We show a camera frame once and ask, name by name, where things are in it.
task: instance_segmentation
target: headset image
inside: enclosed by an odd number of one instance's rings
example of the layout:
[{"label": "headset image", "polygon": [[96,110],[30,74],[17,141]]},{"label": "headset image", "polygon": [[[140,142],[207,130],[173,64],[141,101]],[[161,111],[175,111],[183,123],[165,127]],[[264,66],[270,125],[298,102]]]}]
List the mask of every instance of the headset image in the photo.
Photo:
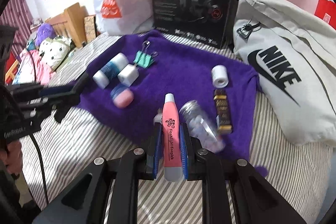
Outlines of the headset image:
[{"label": "headset image", "polygon": [[223,17],[219,0],[190,0],[189,8],[188,0],[180,0],[180,8],[184,16],[189,13],[189,15],[192,15],[195,19],[175,18],[175,20],[179,22],[196,22],[201,20],[203,23],[207,21],[215,23]]}]

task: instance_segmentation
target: black clip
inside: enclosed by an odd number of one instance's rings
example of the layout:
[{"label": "black clip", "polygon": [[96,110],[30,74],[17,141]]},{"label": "black clip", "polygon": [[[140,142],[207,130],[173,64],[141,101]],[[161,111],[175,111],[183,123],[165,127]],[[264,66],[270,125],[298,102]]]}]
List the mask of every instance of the black clip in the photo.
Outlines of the black clip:
[{"label": "black clip", "polygon": [[251,24],[246,24],[243,27],[239,28],[237,30],[237,33],[243,38],[243,39],[248,39],[250,37],[250,35],[252,34],[252,31],[255,28],[258,28],[261,25],[261,23],[257,23],[255,25],[251,25]]}]

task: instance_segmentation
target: purple towel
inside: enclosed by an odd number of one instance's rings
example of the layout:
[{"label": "purple towel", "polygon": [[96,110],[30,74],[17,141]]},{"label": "purple towel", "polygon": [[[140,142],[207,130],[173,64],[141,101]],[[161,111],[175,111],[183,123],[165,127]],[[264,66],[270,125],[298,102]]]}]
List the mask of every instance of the purple towel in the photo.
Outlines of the purple towel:
[{"label": "purple towel", "polygon": [[104,90],[92,80],[81,95],[79,107],[138,144],[152,134],[153,118],[158,109],[163,107],[167,93],[174,94],[178,109],[190,100],[197,100],[215,124],[215,88],[212,85],[211,69],[216,65],[224,65],[230,80],[225,90],[231,108],[233,132],[224,136],[226,148],[220,154],[230,160],[248,160],[259,85],[258,74],[253,67],[221,55],[172,43],[158,31],[151,31],[143,37],[121,37],[90,63],[87,73],[93,76],[119,52],[125,54],[132,63],[145,40],[151,43],[147,53],[156,51],[159,55],[149,68],[138,67],[140,76],[130,87],[134,101],[127,108],[118,109],[110,98],[110,92],[119,83],[118,79],[113,79]]}]

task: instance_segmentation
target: clear plastic bottle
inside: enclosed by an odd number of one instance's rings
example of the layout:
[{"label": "clear plastic bottle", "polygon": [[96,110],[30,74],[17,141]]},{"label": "clear plastic bottle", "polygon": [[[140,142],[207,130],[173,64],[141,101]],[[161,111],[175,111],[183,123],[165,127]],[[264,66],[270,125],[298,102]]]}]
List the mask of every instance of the clear plastic bottle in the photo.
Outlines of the clear plastic bottle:
[{"label": "clear plastic bottle", "polygon": [[217,129],[208,118],[207,114],[201,109],[197,101],[189,101],[180,109],[184,120],[188,126],[189,134],[198,138],[203,148],[217,153],[224,149],[225,145]]}]

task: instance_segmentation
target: pink curtain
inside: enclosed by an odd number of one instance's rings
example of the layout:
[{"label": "pink curtain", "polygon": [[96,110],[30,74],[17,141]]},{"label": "pink curtain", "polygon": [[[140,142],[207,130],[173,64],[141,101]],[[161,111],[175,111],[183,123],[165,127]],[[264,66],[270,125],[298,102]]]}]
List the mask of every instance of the pink curtain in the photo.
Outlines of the pink curtain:
[{"label": "pink curtain", "polygon": [[12,53],[18,57],[27,44],[31,34],[30,22],[33,17],[28,9],[26,0],[10,0],[4,12],[0,16],[0,24],[11,27],[17,27],[14,37]]}]

